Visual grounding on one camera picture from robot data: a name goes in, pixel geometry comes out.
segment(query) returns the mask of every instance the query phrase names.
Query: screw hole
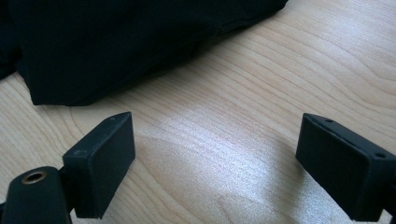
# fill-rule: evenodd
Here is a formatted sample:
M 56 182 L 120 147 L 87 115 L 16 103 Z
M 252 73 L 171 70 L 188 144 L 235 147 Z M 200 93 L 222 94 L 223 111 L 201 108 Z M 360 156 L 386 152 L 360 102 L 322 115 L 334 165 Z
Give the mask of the screw hole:
M 386 158 L 387 156 L 385 156 L 384 154 L 382 154 L 382 153 L 375 153 L 375 155 L 377 156 L 377 157 L 379 157 L 379 158 Z
M 33 172 L 23 178 L 22 184 L 24 184 L 24 185 L 35 184 L 35 183 L 43 180 L 46 176 L 47 176 L 47 173 L 44 171 Z

